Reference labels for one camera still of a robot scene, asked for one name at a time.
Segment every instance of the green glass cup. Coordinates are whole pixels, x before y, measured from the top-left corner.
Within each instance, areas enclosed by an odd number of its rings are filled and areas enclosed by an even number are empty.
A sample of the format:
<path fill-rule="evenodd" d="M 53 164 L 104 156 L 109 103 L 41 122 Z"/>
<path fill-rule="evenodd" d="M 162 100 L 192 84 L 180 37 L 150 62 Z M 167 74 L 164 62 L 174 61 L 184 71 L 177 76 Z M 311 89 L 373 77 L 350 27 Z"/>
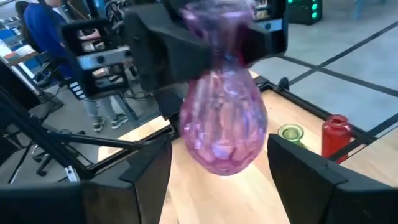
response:
<path fill-rule="evenodd" d="M 278 129 L 278 135 L 304 149 L 305 145 L 301 143 L 304 136 L 304 130 L 297 124 L 285 124 Z"/>

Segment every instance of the pink glass vase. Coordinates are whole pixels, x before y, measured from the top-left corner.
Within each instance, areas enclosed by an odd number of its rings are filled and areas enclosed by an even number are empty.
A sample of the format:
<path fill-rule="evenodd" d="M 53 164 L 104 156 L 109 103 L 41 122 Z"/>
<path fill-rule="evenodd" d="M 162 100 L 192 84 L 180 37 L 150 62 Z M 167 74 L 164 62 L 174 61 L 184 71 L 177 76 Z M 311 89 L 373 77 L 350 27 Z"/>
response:
<path fill-rule="evenodd" d="M 180 134 L 206 170 L 233 175 L 261 152 L 267 113 L 260 91 L 239 62 L 240 37 L 251 21 L 247 5 L 202 1 L 181 10 L 190 32 L 213 47 L 213 69 L 189 83 Z"/>

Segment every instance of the concrete floor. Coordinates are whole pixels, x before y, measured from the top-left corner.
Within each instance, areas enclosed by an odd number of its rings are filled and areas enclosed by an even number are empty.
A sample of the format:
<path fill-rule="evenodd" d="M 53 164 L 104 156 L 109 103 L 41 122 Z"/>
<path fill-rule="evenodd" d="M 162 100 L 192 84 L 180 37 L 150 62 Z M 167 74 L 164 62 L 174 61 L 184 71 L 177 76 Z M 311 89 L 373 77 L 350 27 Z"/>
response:
<path fill-rule="evenodd" d="M 398 112 L 398 53 L 394 48 L 398 45 L 398 2 L 387 1 L 382 6 L 368 1 L 358 21 L 353 19 L 354 6 L 344 2 L 324 1 L 324 18 L 313 26 L 289 25 L 286 55 L 260 61 L 252 69 L 274 83 L 287 77 L 292 93 L 331 113 L 345 115 L 367 131 Z M 46 123 L 96 135 L 72 94 L 63 91 L 58 97 L 66 105 Z M 152 103 L 129 103 L 139 114 L 155 110 Z M 114 131 L 107 127 L 99 136 L 115 139 L 130 128 L 125 125 Z M 98 147 L 76 147 L 96 162 Z M 20 154 L 0 167 L 0 183 L 7 181 Z M 65 176 L 56 162 L 50 163 L 46 177 L 35 174 L 37 167 L 28 156 L 15 183 L 54 182 Z"/>
<path fill-rule="evenodd" d="M 17 1 L 12 1 L 8 4 L 0 4 L 0 19 L 7 19 L 17 15 L 17 13 L 15 12 L 16 2 Z"/>

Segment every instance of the office chair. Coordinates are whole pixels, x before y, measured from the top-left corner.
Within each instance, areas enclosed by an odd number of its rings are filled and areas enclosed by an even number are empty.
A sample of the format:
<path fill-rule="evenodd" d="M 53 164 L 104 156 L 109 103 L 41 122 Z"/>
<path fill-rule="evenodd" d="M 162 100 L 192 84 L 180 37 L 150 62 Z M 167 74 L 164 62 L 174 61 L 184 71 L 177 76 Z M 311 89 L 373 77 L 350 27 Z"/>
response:
<path fill-rule="evenodd" d="M 0 75 L 0 88 L 3 88 L 15 99 L 16 102 L 22 105 L 25 110 L 29 111 L 32 115 L 32 119 L 38 119 L 40 124 L 43 124 L 43 122 L 47 119 L 51 112 L 50 106 L 43 104 L 38 99 L 38 97 L 34 93 L 32 93 L 3 62 L 0 62 L 0 71 L 2 71 L 2 74 Z M 37 149 L 39 147 L 33 141 L 31 141 L 27 146 L 23 146 L 17 138 L 21 131 L 16 125 L 9 122 L 9 120 L 7 119 L 7 111 L 0 111 L 0 115 L 0 120 L 2 121 L 2 129 L 6 130 L 6 134 L 2 135 L 3 137 L 12 140 L 14 143 L 20 146 L 21 149 L 26 148 L 27 151 L 29 151 L 31 147 L 33 147 L 34 149 Z M 47 126 L 46 128 L 51 129 L 51 131 L 57 131 L 50 126 Z M 35 161 L 40 162 L 41 158 L 46 156 L 46 154 L 47 153 L 40 153 L 39 155 L 34 156 Z M 22 165 L 24 159 L 25 156 L 21 158 L 20 165 Z M 44 172 L 43 170 L 51 160 L 51 156 L 46 156 L 45 160 L 37 169 L 36 173 L 40 176 L 45 176 L 46 172 Z"/>

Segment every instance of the wooden table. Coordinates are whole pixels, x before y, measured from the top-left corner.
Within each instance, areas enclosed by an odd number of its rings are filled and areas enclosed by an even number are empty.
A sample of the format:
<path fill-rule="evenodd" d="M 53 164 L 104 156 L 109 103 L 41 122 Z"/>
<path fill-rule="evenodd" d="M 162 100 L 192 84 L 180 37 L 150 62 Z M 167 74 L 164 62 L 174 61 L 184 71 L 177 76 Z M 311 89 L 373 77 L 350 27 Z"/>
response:
<path fill-rule="evenodd" d="M 398 187 L 398 128 L 360 150 L 341 165 L 384 184 Z"/>
<path fill-rule="evenodd" d="M 268 133 L 276 133 L 283 124 L 298 124 L 304 129 L 302 143 L 320 153 L 323 120 L 271 90 L 265 91 L 262 99 L 268 112 Z M 168 121 L 158 117 L 120 139 L 140 140 L 167 125 Z M 161 224 L 289 223 L 271 177 L 266 143 L 249 167 L 231 177 L 208 173 L 190 157 L 182 139 L 172 145 L 172 168 Z M 101 147 L 98 159 L 118 150 Z"/>

